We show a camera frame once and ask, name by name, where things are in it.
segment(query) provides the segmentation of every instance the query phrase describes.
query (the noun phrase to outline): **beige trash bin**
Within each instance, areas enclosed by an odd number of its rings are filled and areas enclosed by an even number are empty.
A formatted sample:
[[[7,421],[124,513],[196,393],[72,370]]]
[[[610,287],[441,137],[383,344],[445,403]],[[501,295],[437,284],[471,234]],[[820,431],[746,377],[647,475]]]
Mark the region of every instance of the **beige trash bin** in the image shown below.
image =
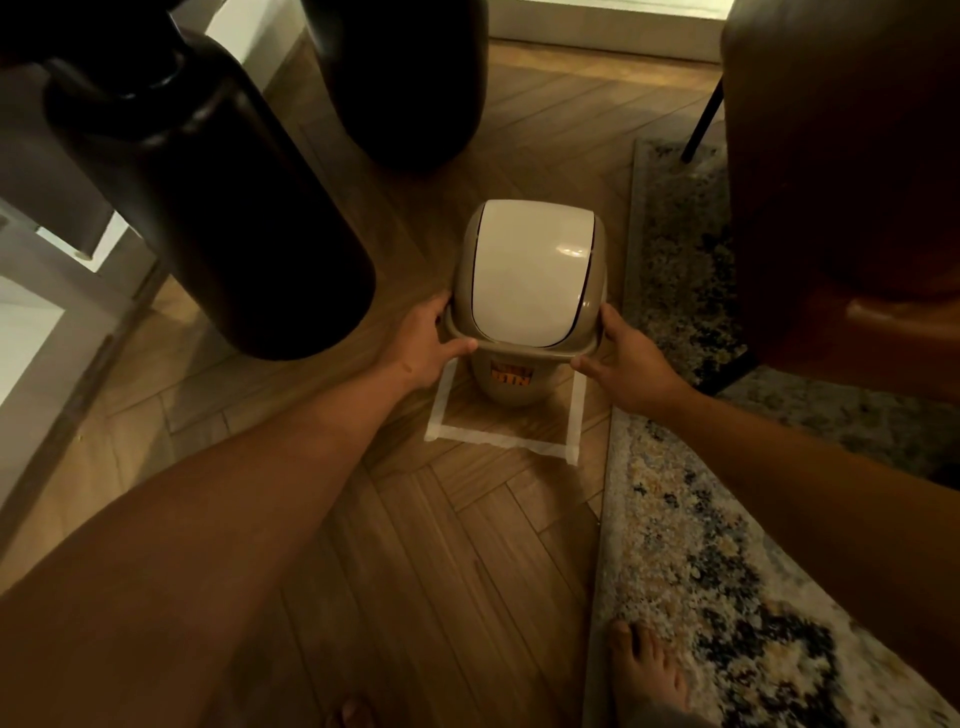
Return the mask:
[[[554,389],[561,364],[599,346],[607,242],[590,210],[489,200],[470,218],[444,315],[451,335],[479,342],[477,383],[521,405]]]

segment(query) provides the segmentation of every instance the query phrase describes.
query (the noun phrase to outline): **black vase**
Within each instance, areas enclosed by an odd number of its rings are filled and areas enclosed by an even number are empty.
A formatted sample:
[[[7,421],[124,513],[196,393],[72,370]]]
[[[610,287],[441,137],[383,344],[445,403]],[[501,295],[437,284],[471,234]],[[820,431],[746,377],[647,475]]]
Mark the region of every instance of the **black vase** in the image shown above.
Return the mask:
[[[51,127],[238,350],[332,346],[370,306],[369,257],[233,57],[203,37],[177,55],[164,83],[100,97],[51,65]]]
[[[301,0],[350,137],[381,164],[455,157],[487,96],[487,0]]]

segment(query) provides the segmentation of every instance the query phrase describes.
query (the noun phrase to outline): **tape outline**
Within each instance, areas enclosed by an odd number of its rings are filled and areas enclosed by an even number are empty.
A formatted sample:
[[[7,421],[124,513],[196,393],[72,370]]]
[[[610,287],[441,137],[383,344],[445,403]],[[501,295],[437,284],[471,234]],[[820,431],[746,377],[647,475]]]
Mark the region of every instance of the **tape outline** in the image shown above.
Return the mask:
[[[456,440],[475,445],[493,445],[498,448],[525,448],[531,452],[551,457],[562,457],[570,465],[576,465],[580,459],[580,433],[584,422],[584,401],[587,398],[587,378],[579,372],[573,374],[573,391],[570,394],[570,414],[566,421],[566,442],[548,443],[542,440],[527,440],[522,437],[501,435],[479,429],[444,425],[444,412],[453,388],[453,378],[457,372],[457,359],[451,359],[444,366],[437,386],[437,396],[433,400],[430,419],[427,421],[423,440],[432,442],[438,439]]]

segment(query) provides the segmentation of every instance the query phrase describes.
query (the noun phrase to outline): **rug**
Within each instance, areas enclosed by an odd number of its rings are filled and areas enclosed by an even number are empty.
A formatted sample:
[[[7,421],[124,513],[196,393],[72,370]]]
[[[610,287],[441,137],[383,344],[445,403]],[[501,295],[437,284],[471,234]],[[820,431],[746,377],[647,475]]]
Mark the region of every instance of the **rug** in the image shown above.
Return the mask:
[[[726,151],[639,141],[624,316],[690,381],[744,350],[736,323]],[[927,475],[960,452],[956,408],[765,367],[721,397]],[[669,640],[692,710],[723,726],[960,726],[912,669],[764,534],[670,432],[614,410],[584,726],[612,725],[604,629]]]

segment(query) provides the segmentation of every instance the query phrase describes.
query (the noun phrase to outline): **brown leather chair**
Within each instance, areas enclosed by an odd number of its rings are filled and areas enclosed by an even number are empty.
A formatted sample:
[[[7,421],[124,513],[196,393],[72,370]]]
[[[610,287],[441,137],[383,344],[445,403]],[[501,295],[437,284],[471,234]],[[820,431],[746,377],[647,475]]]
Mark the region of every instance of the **brown leather chair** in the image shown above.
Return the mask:
[[[737,291],[777,369],[960,403],[960,5],[736,0]]]

